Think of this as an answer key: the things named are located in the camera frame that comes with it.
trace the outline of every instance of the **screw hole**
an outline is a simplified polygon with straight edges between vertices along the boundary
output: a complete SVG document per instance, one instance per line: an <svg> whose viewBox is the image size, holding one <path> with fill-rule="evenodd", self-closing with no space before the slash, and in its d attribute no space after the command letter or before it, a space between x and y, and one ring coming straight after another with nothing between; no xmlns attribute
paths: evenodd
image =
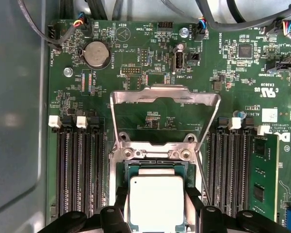
<svg viewBox="0 0 291 233"><path fill-rule="evenodd" d="M189 136L189 137L188 137L188 141L189 141L189 142L193 142L193 141L194 141L194 137L193 137L193 136Z"/></svg>
<svg viewBox="0 0 291 233"><path fill-rule="evenodd" d="M120 136L120 138L122 139L122 140L126 140L126 136L125 136L125 134L122 134L121 136Z"/></svg>

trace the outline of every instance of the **white label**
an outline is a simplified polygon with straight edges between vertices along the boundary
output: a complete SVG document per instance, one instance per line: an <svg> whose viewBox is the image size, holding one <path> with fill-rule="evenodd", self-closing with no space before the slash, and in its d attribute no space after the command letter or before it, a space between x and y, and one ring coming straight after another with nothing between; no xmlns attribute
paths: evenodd
<svg viewBox="0 0 291 233"><path fill-rule="evenodd" d="M262 122L277 123L278 110L276 108L262 108Z"/></svg>

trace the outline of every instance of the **colored wires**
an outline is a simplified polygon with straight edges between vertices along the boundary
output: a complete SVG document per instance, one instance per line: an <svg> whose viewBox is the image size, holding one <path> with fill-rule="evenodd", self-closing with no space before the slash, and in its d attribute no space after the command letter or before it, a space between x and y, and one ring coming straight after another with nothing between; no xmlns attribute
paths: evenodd
<svg viewBox="0 0 291 233"><path fill-rule="evenodd" d="M77 28L81 24L84 24L84 13L81 12L78 16L78 19L73 22L73 27Z"/></svg>
<svg viewBox="0 0 291 233"><path fill-rule="evenodd" d="M205 21L204 17L201 17L198 20L199 20L198 22L200 22L203 25L203 29L206 29L206 21Z"/></svg>
<svg viewBox="0 0 291 233"><path fill-rule="evenodd" d="M283 35L291 40L291 21L282 21Z"/></svg>

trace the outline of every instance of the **black cable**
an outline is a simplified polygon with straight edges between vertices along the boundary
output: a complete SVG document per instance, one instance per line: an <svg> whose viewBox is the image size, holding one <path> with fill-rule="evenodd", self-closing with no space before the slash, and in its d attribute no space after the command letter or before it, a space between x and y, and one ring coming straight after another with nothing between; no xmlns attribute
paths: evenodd
<svg viewBox="0 0 291 233"><path fill-rule="evenodd" d="M245 23L246 20L243 18L243 16L239 12L235 0L226 0L226 2L227 2L227 7L229 11L231 12L234 20L237 23Z"/></svg>
<svg viewBox="0 0 291 233"><path fill-rule="evenodd" d="M124 0L115 0L113 13L112 13L112 20L115 20L115 21L121 20L123 4L124 4Z"/></svg>
<svg viewBox="0 0 291 233"><path fill-rule="evenodd" d="M87 0L88 7L91 11L92 18L95 20L101 20L100 14L98 12L98 8L96 6L95 0Z"/></svg>
<svg viewBox="0 0 291 233"><path fill-rule="evenodd" d="M167 6L170 10L172 10L173 12L175 12L176 14L182 16L183 18L186 18L188 20L192 20L192 21L198 21L197 18L188 16L186 13L184 13L182 10L180 10L179 8L177 8L170 0L161 0L161 2Z"/></svg>
<svg viewBox="0 0 291 233"><path fill-rule="evenodd" d="M96 3L96 7L97 7L98 13L100 15L100 18L102 20L108 20L105 8L103 7L103 4L102 4L102 1L101 0L94 0L94 1Z"/></svg>
<svg viewBox="0 0 291 233"><path fill-rule="evenodd" d="M204 18L206 19L208 26L219 32L235 32L241 31L253 27L263 27L270 25L276 19L283 19L291 16L291 8L279 12L277 14L261 18L258 20L253 20L244 23L218 23L214 21L211 10L209 8L207 0L195 0L200 11L202 12Z"/></svg>
<svg viewBox="0 0 291 233"><path fill-rule="evenodd" d="M39 29L38 27L36 26L36 24L34 23L34 21L32 20L26 6L25 6L25 3L24 3L24 0L17 0L18 2L18 5L24 15L24 17L26 18L27 22L29 23L29 25L31 26L31 28L41 37L43 38L44 40L52 43L52 44L55 44L55 45L59 45L63 42L65 42L67 39L69 39L69 37L73 34L73 32L75 31L75 27L74 26L71 26L68 31L62 36L62 38L58 39L58 40L55 40L55 39L52 39L52 38L49 38L47 37L46 35L44 35Z"/></svg>

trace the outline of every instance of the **capacitor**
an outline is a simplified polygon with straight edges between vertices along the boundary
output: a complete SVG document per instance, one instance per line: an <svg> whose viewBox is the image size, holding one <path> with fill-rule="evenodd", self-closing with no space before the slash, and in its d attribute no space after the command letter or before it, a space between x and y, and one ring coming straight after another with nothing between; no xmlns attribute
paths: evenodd
<svg viewBox="0 0 291 233"><path fill-rule="evenodd" d="M246 113L244 111L238 111L236 110L233 112L233 117L239 117L241 120L246 118Z"/></svg>

